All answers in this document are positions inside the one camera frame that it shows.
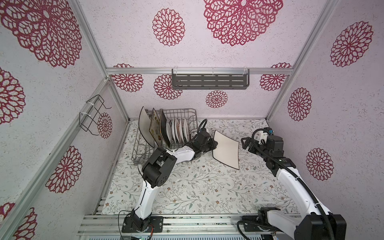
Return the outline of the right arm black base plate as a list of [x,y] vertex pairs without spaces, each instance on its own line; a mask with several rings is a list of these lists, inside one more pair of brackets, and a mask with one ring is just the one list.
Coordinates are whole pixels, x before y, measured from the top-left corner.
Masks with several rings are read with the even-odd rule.
[[256,215],[242,216],[242,221],[245,221],[244,228],[246,232],[257,231],[277,231],[276,227],[270,225],[267,220],[267,213],[272,210],[280,211],[276,207],[262,207]]

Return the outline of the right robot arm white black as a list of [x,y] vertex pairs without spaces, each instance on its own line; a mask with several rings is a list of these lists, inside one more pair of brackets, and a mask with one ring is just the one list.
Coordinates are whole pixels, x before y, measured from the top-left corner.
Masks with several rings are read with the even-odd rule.
[[237,227],[243,225],[246,232],[256,229],[282,232],[294,240],[344,240],[346,220],[321,203],[302,180],[292,160],[284,157],[283,139],[266,130],[263,134],[260,140],[254,136],[242,138],[242,147],[263,158],[273,176],[287,189],[301,216],[292,217],[276,207],[262,207],[257,216],[243,217]]

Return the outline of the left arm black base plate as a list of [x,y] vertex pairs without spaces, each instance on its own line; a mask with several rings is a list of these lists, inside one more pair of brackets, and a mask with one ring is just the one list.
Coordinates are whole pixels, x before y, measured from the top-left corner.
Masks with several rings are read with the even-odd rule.
[[122,233],[161,233],[164,217],[149,216],[142,220],[136,216],[125,217]]

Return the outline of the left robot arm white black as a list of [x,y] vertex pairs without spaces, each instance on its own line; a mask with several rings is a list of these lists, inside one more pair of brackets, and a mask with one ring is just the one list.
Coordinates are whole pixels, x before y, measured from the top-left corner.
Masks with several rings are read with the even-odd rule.
[[133,208],[131,219],[138,228],[149,223],[152,208],[160,187],[166,183],[175,165],[197,159],[202,154],[213,151],[219,143],[205,128],[197,132],[193,139],[176,150],[163,147],[155,149],[142,167],[143,188],[140,198]]

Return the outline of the white square plate black rim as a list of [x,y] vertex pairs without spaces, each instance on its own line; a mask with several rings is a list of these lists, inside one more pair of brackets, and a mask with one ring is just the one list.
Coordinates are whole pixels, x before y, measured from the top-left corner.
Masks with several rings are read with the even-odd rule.
[[213,158],[228,167],[239,170],[239,143],[217,130],[214,134],[214,141],[218,145],[213,150]]

